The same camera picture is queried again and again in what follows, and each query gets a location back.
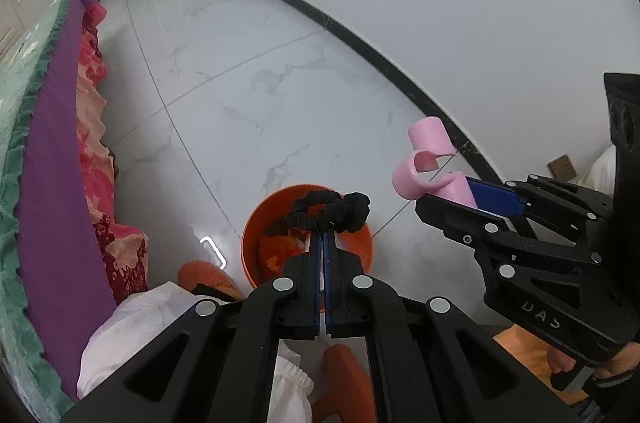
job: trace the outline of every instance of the black baseboard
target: black baseboard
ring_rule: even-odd
[[[404,72],[364,40],[340,24],[340,22],[335,21],[310,3],[304,0],[283,1],[340,38],[340,40],[356,51],[356,53],[362,56],[369,64],[384,74],[386,78],[402,91],[407,98],[413,101],[426,116],[438,116],[444,123],[453,146],[464,156],[471,168],[478,174],[478,177],[481,180],[491,183],[501,183],[498,174],[484,156],[482,156],[478,148],[466,137],[465,133],[463,133],[453,120],[450,119],[420,87],[415,85]]]

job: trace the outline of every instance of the pink plastic hook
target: pink plastic hook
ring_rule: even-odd
[[[450,172],[430,182],[423,181],[418,175],[420,172],[437,170],[438,157],[456,154],[442,120],[435,116],[421,119],[411,125],[408,134],[414,151],[398,165],[391,177],[391,182],[399,196],[415,200],[424,194],[433,194],[470,208],[477,208],[476,200],[463,172]]]

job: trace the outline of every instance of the white marble floor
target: white marble floor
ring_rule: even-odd
[[[372,275],[492,321],[472,252],[423,225],[391,186],[423,115],[359,55],[280,0],[102,3],[116,216],[148,234],[152,286],[189,260],[217,262],[208,236],[249,292],[239,235],[251,211],[282,186],[318,183],[370,197]],[[460,155],[441,163],[473,174]]]

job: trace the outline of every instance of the silver screw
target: silver screw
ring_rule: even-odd
[[[436,313],[446,313],[450,310],[451,304],[446,298],[434,298],[429,302],[429,307],[431,311],[435,311]]]
[[[217,304],[213,300],[203,300],[196,306],[196,313],[201,317],[208,317],[216,312]]]
[[[277,291],[289,291],[293,287],[293,281],[289,277],[276,278],[273,288]]]
[[[502,264],[498,271],[500,272],[500,275],[505,278],[513,278],[516,276],[516,270],[514,270],[511,264]]]
[[[368,277],[366,275],[358,275],[356,277],[353,277],[353,280],[351,282],[358,289],[369,289],[373,285],[373,280],[371,279],[371,277]]]

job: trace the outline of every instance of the red floral blanket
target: red floral blanket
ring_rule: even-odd
[[[95,28],[105,15],[104,7],[95,3],[84,16],[76,84],[76,126],[84,195],[111,290],[119,304],[132,293],[148,290],[148,239],[139,229],[119,225],[114,220],[113,158],[100,143],[106,130],[100,120],[106,102],[95,88],[107,75]]]

